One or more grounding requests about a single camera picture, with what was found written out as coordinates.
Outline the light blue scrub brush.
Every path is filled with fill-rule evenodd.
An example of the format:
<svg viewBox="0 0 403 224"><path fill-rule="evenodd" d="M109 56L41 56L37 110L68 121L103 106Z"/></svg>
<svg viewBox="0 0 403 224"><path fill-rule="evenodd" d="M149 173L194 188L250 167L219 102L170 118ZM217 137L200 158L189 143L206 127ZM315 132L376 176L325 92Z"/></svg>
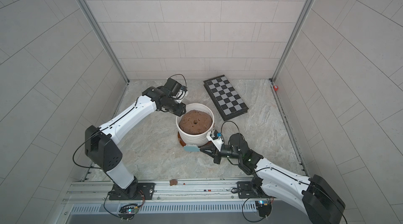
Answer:
<svg viewBox="0 0 403 224"><path fill-rule="evenodd" d="M186 152L200 152L200 148L197 145L185 145L183 149Z"/></svg>

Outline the white ribbed ceramic pot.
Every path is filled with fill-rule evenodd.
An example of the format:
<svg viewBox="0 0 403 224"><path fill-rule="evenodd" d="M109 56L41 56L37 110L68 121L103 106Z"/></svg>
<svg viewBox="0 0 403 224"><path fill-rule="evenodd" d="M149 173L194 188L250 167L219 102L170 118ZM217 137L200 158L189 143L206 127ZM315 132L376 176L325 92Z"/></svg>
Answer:
<svg viewBox="0 0 403 224"><path fill-rule="evenodd" d="M192 103L186 105L186 113L175 119L177 130L187 145L204 145L207 133L214 128L215 117L206 105Z"/></svg>

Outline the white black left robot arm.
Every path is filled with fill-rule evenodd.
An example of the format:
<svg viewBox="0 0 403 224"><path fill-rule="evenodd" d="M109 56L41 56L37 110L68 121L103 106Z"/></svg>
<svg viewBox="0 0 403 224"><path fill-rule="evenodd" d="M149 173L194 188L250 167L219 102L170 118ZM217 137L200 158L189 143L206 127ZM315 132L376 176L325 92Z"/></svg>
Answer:
<svg viewBox="0 0 403 224"><path fill-rule="evenodd" d="M134 126L155 111L184 115L186 105L182 99L186 94L187 87L177 83L149 87L118 116L99 127L86 129L85 155L128 197L137 193L138 180L124 165L118 144Z"/></svg>

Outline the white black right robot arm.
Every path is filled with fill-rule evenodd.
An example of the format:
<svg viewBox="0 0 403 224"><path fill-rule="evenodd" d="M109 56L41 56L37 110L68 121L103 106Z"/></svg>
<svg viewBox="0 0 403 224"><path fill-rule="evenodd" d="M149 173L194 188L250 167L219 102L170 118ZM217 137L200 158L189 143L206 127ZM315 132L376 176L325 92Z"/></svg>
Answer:
<svg viewBox="0 0 403 224"><path fill-rule="evenodd" d="M250 149L244 136L233 134L228 144L221 133L212 130L208 143L200 151L220 164L223 157L237 160L235 166L252 175L252 191L257 196L271 196L306 214L313 224L339 224L346 221L345 203L328 182L319 175L302 176L275 165Z"/></svg>

